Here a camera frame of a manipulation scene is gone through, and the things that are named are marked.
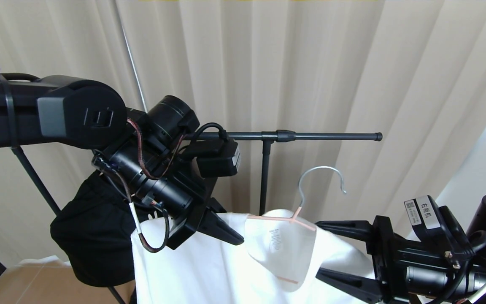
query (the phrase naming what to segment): beige curtain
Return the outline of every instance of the beige curtain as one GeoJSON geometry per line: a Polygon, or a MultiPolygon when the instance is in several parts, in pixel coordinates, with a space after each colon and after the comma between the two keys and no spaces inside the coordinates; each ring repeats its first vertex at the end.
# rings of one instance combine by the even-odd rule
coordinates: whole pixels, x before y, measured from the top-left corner
{"type": "MultiPolygon", "coordinates": [[[[0,1],[4,71],[103,81],[128,106],[186,101],[230,131],[384,134],[382,142],[274,144],[267,209],[299,203],[311,221],[390,216],[437,197],[486,126],[486,1],[0,1]]],[[[215,196],[258,212],[261,143],[241,142],[241,171],[215,196]]],[[[25,147],[58,204],[93,171],[60,144],[25,147]]],[[[54,218],[8,149],[0,149],[0,261],[63,252],[54,218]]]]}

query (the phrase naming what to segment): metal hanger hook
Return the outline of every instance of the metal hanger hook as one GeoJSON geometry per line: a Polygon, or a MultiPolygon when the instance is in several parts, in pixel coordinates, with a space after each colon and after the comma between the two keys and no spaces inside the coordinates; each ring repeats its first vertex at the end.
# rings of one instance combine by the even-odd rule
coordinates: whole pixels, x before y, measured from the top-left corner
{"type": "Polygon", "coordinates": [[[307,171],[305,171],[301,175],[301,177],[299,177],[299,181],[297,182],[297,188],[299,189],[299,194],[301,195],[301,203],[299,204],[300,207],[303,207],[303,204],[305,204],[305,195],[303,194],[303,190],[301,189],[301,181],[303,181],[303,177],[305,177],[305,175],[307,175],[307,173],[309,173],[311,171],[314,171],[316,169],[322,169],[322,168],[331,169],[339,175],[339,177],[341,178],[341,190],[343,191],[344,194],[346,194],[346,190],[344,189],[344,178],[343,178],[343,174],[341,173],[341,171],[338,171],[336,168],[333,168],[333,167],[330,167],[330,166],[318,166],[318,167],[310,168],[307,171]]]}

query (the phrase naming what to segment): white t-shirt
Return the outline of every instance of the white t-shirt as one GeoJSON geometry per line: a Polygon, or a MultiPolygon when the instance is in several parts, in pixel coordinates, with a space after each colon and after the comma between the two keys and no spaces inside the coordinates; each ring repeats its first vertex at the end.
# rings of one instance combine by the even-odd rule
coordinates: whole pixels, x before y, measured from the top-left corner
{"type": "MultiPolygon", "coordinates": [[[[292,214],[280,209],[265,215],[292,214]]],[[[245,238],[239,246],[195,233],[176,250],[150,253],[135,231],[131,240],[138,303],[363,303],[315,278],[320,267],[372,277],[372,263],[362,252],[320,228],[311,231],[295,223],[247,219],[247,215],[219,214],[245,238]]],[[[149,244],[162,243],[164,219],[145,221],[141,229],[149,244]]]]}

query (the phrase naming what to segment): pink hanger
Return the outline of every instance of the pink hanger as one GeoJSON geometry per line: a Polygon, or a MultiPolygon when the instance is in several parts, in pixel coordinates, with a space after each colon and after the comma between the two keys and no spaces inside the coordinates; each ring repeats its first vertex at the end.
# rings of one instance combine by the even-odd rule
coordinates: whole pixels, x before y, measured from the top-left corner
{"type": "MultiPolygon", "coordinates": [[[[343,175],[340,173],[340,171],[338,171],[337,169],[335,169],[333,167],[329,167],[329,166],[318,166],[318,167],[310,168],[307,171],[305,171],[301,175],[301,177],[299,177],[299,181],[297,182],[297,188],[299,189],[299,194],[301,195],[301,203],[299,204],[299,207],[295,210],[294,215],[292,215],[292,217],[274,217],[274,216],[249,215],[249,216],[247,216],[247,219],[285,221],[285,222],[296,223],[296,224],[302,225],[303,227],[305,227],[306,229],[309,229],[311,231],[316,231],[316,226],[314,226],[314,225],[310,226],[310,225],[307,225],[307,224],[305,224],[301,221],[298,221],[297,215],[299,214],[299,212],[301,212],[301,209],[303,208],[303,205],[305,204],[305,195],[303,194],[303,190],[301,189],[301,181],[303,180],[303,177],[305,177],[305,175],[307,175],[307,173],[314,171],[316,169],[321,169],[321,168],[331,169],[339,175],[339,177],[341,179],[341,190],[343,191],[344,194],[346,194],[346,190],[344,189],[344,178],[343,178],[343,175]]],[[[293,284],[298,284],[297,281],[286,279],[285,277],[278,277],[277,276],[277,278],[282,280],[282,281],[286,281],[286,282],[293,283],[293,284]]]]}

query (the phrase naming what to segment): tiled floor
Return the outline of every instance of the tiled floor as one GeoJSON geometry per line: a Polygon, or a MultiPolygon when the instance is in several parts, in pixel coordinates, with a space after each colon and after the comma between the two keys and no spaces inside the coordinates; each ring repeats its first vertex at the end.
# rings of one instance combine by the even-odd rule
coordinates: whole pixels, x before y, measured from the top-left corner
{"type": "MultiPolygon", "coordinates": [[[[134,282],[116,286],[128,303],[134,282]]],[[[117,304],[107,288],[85,285],[58,261],[7,269],[0,277],[0,304],[117,304]]]]}

